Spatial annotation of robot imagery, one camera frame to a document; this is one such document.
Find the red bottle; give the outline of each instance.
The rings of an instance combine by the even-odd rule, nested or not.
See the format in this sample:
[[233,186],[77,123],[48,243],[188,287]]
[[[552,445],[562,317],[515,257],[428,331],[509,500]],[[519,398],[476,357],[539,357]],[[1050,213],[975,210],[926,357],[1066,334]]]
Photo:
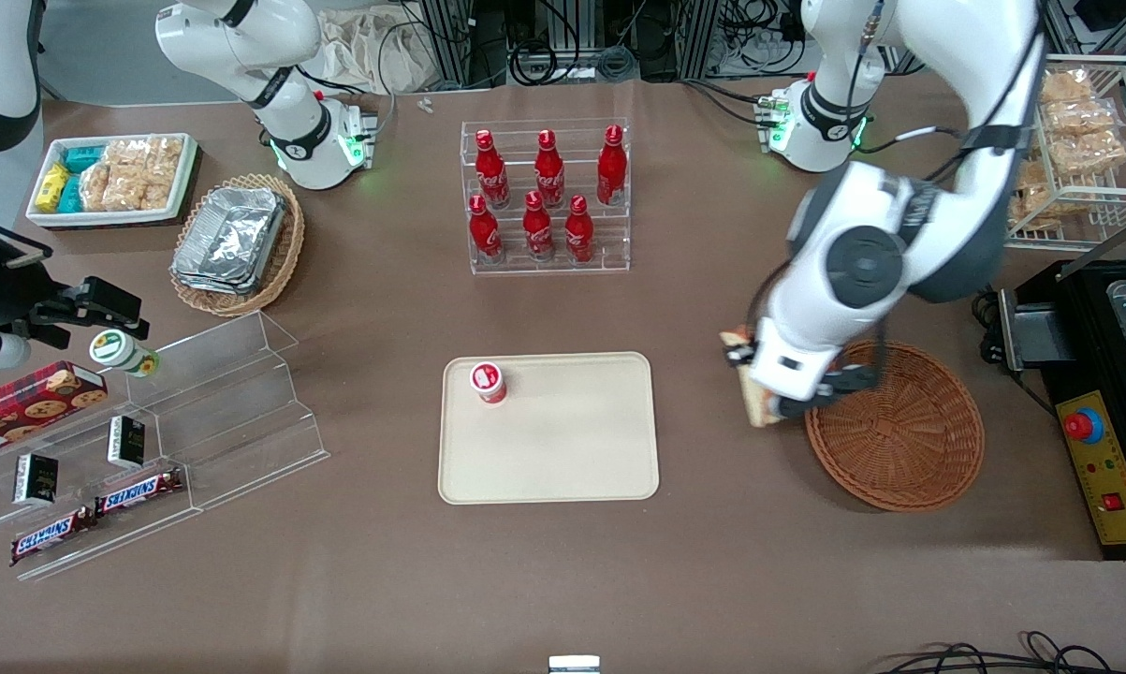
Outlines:
[[480,189],[484,191],[486,203],[492,209],[508,206],[508,173],[503,169],[503,158],[495,150],[491,132],[481,128],[475,132],[475,146],[479,156],[475,158],[475,172],[480,176]]
[[473,196],[468,204],[472,210],[472,242],[479,253],[481,264],[500,264],[503,261],[503,244],[497,227],[495,216],[486,209],[484,197]]
[[551,215],[542,209],[542,195],[530,189],[525,195],[525,242],[529,244],[529,257],[537,263],[554,260],[554,240],[551,239]]
[[588,215],[588,200],[581,195],[571,197],[571,215],[566,217],[566,252],[571,264],[590,263],[596,255],[596,227]]
[[597,161],[597,174],[600,177],[597,199],[606,206],[625,204],[625,174],[629,161],[622,141],[625,141],[624,128],[614,124],[605,129],[605,149],[600,151],[600,161]]
[[547,209],[557,208],[563,204],[563,158],[554,147],[554,132],[546,128],[537,134],[537,161],[534,162],[537,174],[537,191]]

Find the red cookie box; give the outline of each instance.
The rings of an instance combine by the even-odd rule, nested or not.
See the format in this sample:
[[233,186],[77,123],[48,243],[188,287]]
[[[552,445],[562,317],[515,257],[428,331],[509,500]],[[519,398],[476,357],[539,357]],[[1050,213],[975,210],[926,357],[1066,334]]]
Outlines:
[[0,387],[0,448],[108,397],[105,379],[59,361]]

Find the bread slice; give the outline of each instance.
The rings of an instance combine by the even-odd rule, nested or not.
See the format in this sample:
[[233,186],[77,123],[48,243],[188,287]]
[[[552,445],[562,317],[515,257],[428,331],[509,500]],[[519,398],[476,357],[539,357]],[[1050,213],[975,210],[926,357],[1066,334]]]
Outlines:
[[[745,325],[738,325],[734,330],[721,332],[721,343],[725,347],[742,347],[749,342],[750,333],[747,332]],[[763,428],[780,422],[781,419],[771,411],[775,393],[759,387],[758,383],[750,378],[750,366],[741,365],[735,370],[738,370],[738,379],[741,381],[741,397],[747,403],[747,416],[750,417],[750,425]]]

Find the brown woven basket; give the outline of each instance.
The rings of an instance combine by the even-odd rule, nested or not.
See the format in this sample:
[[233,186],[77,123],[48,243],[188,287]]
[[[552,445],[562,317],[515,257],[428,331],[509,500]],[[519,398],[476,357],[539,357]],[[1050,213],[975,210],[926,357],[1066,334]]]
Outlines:
[[[233,318],[233,316],[247,315],[254,309],[268,306],[284,291],[284,286],[288,285],[292,272],[297,268],[297,257],[301,257],[301,246],[305,242],[305,216],[301,213],[301,204],[297,203],[297,196],[293,195],[292,188],[272,176],[238,176],[238,178],[230,178],[213,189],[220,187],[267,187],[284,196],[288,201],[284,221],[280,222],[280,234],[276,236],[275,248],[271,248],[271,259],[268,260],[267,270],[263,272],[263,285],[253,295],[197,290],[195,287],[182,285],[172,276],[172,286],[176,287],[180,299],[185,299],[187,306],[206,311],[212,315]],[[180,231],[179,240],[176,243],[177,249],[180,248],[181,243],[185,243],[185,237],[191,228],[191,222],[196,218],[200,206],[204,206],[204,201],[208,199],[208,195],[212,195],[213,189],[200,197],[198,204],[191,208],[185,221],[185,230]]]
[[[872,362],[874,342],[846,349]],[[847,492],[890,511],[945,507],[983,464],[983,420],[965,385],[924,351],[887,342],[883,384],[805,419],[820,464]]]

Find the table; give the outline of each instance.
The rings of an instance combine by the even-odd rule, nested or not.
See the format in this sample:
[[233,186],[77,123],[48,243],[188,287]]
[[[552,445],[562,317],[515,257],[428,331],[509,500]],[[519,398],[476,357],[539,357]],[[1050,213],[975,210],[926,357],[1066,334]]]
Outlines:
[[[293,378],[334,456],[42,583],[16,582],[0,555],[0,673],[540,672],[568,653],[604,656],[610,673],[863,673],[930,641],[1021,653],[1017,631],[1029,628],[1126,668],[1126,564],[1094,561],[1056,422],[978,359],[968,304],[909,298],[888,330],[951,367],[982,411],[986,460],[951,507],[870,510],[824,474],[802,423],[747,425],[716,333],[742,321],[785,259],[790,214],[816,176],[760,156],[750,127],[678,86],[431,98],[432,115],[401,99],[374,170],[298,191],[309,235],[269,315],[302,340]],[[892,78],[874,111],[874,142],[963,124],[930,74]],[[634,269],[473,278],[459,124],[611,115],[634,125]],[[45,116],[48,137],[191,133],[207,153],[198,191],[277,171],[241,104],[48,104]],[[922,176],[950,152],[948,137],[923,137],[874,161]],[[170,289],[176,235],[42,239],[59,251],[60,280],[98,273],[141,295],[150,343],[162,345],[218,321]],[[1009,254],[1001,281],[1049,260]],[[83,362],[91,334],[74,334],[66,354]],[[441,502],[450,359],[615,350],[652,362],[653,498]],[[57,357],[36,348],[36,363]]]

